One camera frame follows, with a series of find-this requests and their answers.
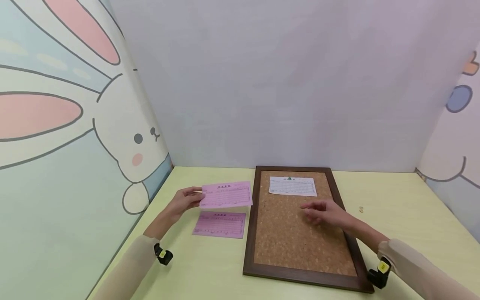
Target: black wrist strap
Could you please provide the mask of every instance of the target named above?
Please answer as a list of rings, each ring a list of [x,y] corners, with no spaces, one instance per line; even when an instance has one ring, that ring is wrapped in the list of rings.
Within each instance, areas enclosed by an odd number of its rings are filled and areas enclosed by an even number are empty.
[[[168,250],[163,250],[159,243],[153,246],[153,250],[155,251],[156,258],[163,265],[167,265],[173,258],[173,253]]]
[[[377,270],[374,271],[370,269],[368,271],[368,280],[377,288],[384,288],[387,285],[388,274],[390,273],[391,267],[392,264],[388,261],[388,259],[382,257],[382,259],[378,263]]]

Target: tabletop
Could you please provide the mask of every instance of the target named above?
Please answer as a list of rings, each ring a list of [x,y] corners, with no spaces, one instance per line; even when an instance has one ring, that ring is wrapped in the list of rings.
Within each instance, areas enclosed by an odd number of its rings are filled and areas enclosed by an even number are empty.
[[[250,180],[253,188],[254,174],[254,169],[175,167],[103,278],[177,190],[193,185],[242,180]],[[386,236],[406,242],[480,295],[480,244],[417,174],[333,174],[349,213]],[[200,211],[187,211],[162,240],[162,247],[172,251],[174,259],[166,267],[154,264],[132,299],[420,299],[394,274],[390,275],[388,285],[382,290],[375,289],[374,294],[244,276],[242,269],[249,208],[226,211],[247,213],[243,239],[192,235]],[[362,242],[358,243],[367,268],[375,268],[378,264],[376,255]]]

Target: cartoon rabbit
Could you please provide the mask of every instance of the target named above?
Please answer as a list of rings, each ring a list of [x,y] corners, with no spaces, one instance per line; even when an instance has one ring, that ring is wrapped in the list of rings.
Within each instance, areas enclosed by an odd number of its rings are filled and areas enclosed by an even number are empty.
[[[435,181],[450,181],[460,176],[480,188],[480,142],[476,133],[480,102],[470,88],[478,84],[474,76],[479,69],[474,61],[476,55],[475,51],[466,64],[461,85],[450,96],[418,169]]]
[[[125,211],[144,211],[149,199],[143,180],[168,152],[115,21],[99,0],[11,1],[110,82],[95,91],[0,66],[0,169],[48,155],[93,130],[132,183],[123,195]]]

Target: pink paper sheet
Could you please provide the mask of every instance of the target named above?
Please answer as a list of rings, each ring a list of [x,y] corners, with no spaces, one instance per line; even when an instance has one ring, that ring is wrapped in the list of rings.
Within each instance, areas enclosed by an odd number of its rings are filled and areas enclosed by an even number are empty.
[[[194,235],[243,239],[246,214],[201,211]]]
[[[250,181],[204,185],[202,192],[205,194],[205,198],[200,202],[200,208],[253,205]]]

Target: right hand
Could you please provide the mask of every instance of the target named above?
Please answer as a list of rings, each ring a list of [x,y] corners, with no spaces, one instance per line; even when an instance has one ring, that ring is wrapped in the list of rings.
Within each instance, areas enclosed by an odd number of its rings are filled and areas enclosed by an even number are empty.
[[[314,225],[327,223],[348,230],[355,225],[357,220],[347,213],[333,200],[315,200],[300,205],[307,219]]]

